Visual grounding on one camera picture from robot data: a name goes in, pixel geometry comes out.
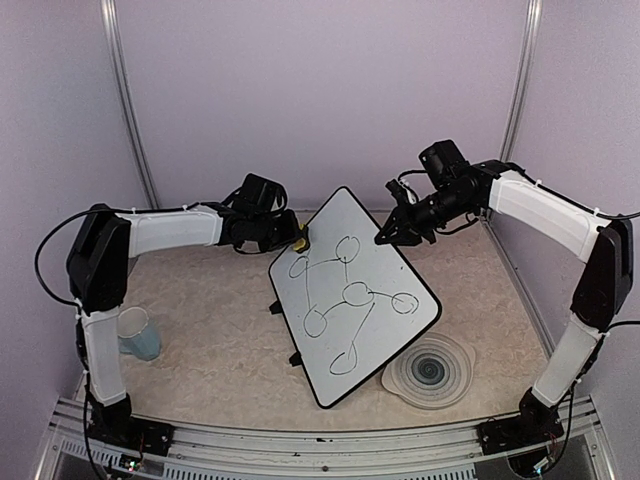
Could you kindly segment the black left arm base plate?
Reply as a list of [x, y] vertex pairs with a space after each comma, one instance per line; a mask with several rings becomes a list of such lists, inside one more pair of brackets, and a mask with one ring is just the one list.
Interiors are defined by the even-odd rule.
[[108, 445], [166, 457], [172, 445], [175, 427], [169, 423], [132, 417], [123, 433], [109, 433], [102, 425], [90, 425], [88, 437]]

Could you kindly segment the white whiteboard black frame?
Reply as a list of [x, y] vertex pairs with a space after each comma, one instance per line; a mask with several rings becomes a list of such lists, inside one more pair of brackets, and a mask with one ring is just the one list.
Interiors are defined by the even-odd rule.
[[346, 186], [306, 223], [309, 248], [268, 271], [318, 406], [330, 409], [423, 335], [442, 305]]

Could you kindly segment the yellow bone-shaped eraser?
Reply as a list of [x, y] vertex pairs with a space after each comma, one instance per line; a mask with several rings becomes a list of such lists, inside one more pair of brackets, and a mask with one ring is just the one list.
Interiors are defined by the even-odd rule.
[[309, 240], [309, 228], [306, 224], [300, 225], [300, 237], [293, 244], [292, 249], [298, 253], [302, 254], [310, 248], [310, 240]]

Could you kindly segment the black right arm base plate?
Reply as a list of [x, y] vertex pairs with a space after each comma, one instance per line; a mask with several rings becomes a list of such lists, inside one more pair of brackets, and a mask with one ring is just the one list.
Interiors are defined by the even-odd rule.
[[544, 426], [529, 427], [519, 415], [503, 419], [491, 418], [480, 423], [476, 430], [484, 455], [544, 443], [565, 434], [559, 419], [552, 419]]

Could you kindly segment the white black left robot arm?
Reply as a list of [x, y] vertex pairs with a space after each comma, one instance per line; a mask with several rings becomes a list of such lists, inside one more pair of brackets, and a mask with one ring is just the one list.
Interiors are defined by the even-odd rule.
[[304, 228], [290, 209], [236, 212], [200, 204], [135, 212], [94, 205], [77, 233], [66, 270], [83, 332], [88, 396], [102, 430], [121, 445], [133, 443], [140, 434], [121, 376], [117, 335], [131, 259], [191, 246], [240, 249], [247, 242], [266, 253], [305, 238]]

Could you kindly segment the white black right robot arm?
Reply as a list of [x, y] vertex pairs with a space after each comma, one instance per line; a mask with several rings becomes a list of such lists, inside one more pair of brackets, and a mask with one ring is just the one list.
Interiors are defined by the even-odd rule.
[[564, 246], [584, 263], [573, 293], [570, 320], [544, 372], [519, 403], [519, 412], [478, 427], [486, 454], [504, 452], [569, 432], [558, 408], [597, 360], [633, 286], [633, 227], [628, 216], [582, 206], [533, 180], [513, 164], [497, 160], [423, 158], [434, 193], [416, 200], [399, 179], [386, 187], [396, 200], [375, 237], [378, 245], [433, 242], [439, 228], [483, 211], [512, 217]]

